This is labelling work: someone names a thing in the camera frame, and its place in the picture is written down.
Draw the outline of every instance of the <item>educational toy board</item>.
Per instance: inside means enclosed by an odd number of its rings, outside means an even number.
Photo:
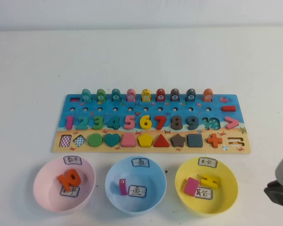
[[[53,152],[250,153],[236,95],[189,89],[66,96]]]

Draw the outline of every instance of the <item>teal heart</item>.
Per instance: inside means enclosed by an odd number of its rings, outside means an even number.
[[[107,133],[105,135],[105,143],[110,147],[117,145],[120,142],[120,140],[121,140],[121,136],[119,136],[117,133],[114,134]]]

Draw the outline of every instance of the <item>checkered rectangle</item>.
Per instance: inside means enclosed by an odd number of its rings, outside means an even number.
[[[71,135],[62,135],[60,141],[60,147],[69,147],[71,142]]]
[[[79,135],[76,139],[73,140],[73,142],[77,147],[80,147],[86,142],[86,139],[82,135]]]

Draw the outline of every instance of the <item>blue bowl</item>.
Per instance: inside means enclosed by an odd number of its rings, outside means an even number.
[[[120,179],[126,179],[127,195],[121,195]],[[105,192],[110,202],[131,215],[141,215],[154,208],[165,191],[163,170],[145,157],[133,156],[115,163],[105,178]]]

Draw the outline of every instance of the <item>green circle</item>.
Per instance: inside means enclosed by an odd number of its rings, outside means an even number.
[[[98,133],[91,134],[88,138],[88,144],[91,147],[99,147],[101,146],[102,143],[103,143],[103,137]]]

